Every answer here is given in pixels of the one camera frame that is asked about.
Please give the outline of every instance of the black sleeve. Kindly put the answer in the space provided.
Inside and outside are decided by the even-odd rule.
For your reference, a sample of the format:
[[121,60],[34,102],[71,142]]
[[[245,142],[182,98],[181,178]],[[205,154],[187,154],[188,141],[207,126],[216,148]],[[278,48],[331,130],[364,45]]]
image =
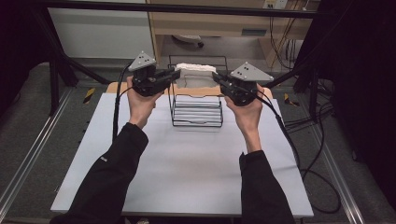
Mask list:
[[115,223],[148,142],[142,130],[126,123],[110,149],[85,176],[69,211],[50,223]]
[[242,175],[242,223],[292,223],[286,195],[262,150],[239,158]]

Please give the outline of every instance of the white table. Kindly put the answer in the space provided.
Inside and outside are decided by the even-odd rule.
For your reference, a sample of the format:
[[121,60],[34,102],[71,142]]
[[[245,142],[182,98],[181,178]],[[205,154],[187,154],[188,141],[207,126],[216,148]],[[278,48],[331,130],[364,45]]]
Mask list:
[[[51,207],[66,212],[82,179],[111,144],[115,94],[104,93]],[[238,159],[246,145],[233,112],[223,102],[221,128],[186,130],[172,126],[167,96],[153,110],[144,132],[143,153],[123,207],[125,215],[239,217],[241,175]],[[120,102],[121,127],[129,119],[126,96]],[[272,111],[264,106],[262,147],[295,217],[312,217],[291,148]]]

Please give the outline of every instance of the gray floor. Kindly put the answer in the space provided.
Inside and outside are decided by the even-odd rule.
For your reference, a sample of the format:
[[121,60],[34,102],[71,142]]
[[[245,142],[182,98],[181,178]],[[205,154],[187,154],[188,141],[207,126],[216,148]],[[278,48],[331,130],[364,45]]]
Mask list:
[[[204,37],[205,46],[199,49],[191,44],[181,43],[170,36],[166,37],[163,45],[163,57],[160,67],[165,67],[169,62],[169,54],[198,54],[198,55],[224,55],[228,59],[230,70],[248,61],[261,70],[278,76],[288,69],[280,66],[268,68],[255,38],[226,38]],[[101,64],[84,61],[90,64],[98,74],[111,80],[117,80],[120,64],[124,60],[110,61]],[[55,189],[62,184],[68,166],[78,149],[78,141],[84,135],[88,121],[106,86],[92,83],[85,76],[79,76],[81,81],[74,88],[70,101],[63,115],[53,130],[47,144],[39,155],[35,166],[27,177],[20,193],[10,207],[7,218],[34,217],[51,218],[55,214],[50,211],[51,203],[56,196]],[[284,120],[301,119],[305,113],[300,106],[283,104],[284,93],[290,95],[292,101],[298,101],[297,95],[292,91],[294,80],[288,80],[281,86],[273,88],[274,96],[280,102],[280,110]],[[46,66],[38,66],[31,72],[21,91],[21,99],[12,106],[0,119],[0,192],[3,192],[12,176],[23,161],[24,156],[35,141],[41,128],[44,126],[50,112],[50,86],[49,71]],[[95,86],[95,93],[91,101],[82,103],[90,86]],[[367,223],[396,223],[395,211],[388,205],[386,199],[378,189],[369,170],[363,163],[354,162],[351,152],[341,131],[337,118],[328,117],[324,120],[326,143],[330,147],[336,162],[341,168],[344,178],[361,210]],[[317,152],[316,140],[312,130],[304,129],[291,135],[297,146],[305,167]],[[319,160],[314,170],[329,178],[327,167],[323,160]],[[309,176],[306,188],[311,202],[320,208],[331,209],[335,206],[335,198],[331,190],[322,181]],[[343,209],[332,215],[321,214],[314,211],[313,218],[306,218],[310,223],[348,223],[348,218]]]

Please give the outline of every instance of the wall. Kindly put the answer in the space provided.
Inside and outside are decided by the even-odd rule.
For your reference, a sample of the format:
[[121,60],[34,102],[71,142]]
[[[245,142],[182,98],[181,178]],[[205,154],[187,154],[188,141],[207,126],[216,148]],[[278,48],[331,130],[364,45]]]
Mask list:
[[154,56],[146,12],[49,8],[49,13],[70,57],[132,59],[142,50]]

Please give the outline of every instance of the person's left hand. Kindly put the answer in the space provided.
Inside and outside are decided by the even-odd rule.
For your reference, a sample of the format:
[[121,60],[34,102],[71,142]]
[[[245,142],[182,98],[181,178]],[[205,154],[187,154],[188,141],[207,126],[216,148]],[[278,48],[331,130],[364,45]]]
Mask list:
[[149,116],[153,108],[155,108],[155,101],[160,98],[163,92],[159,92],[153,96],[142,96],[132,88],[132,77],[126,78],[129,109],[131,117],[129,122],[135,124],[140,129],[146,126]]

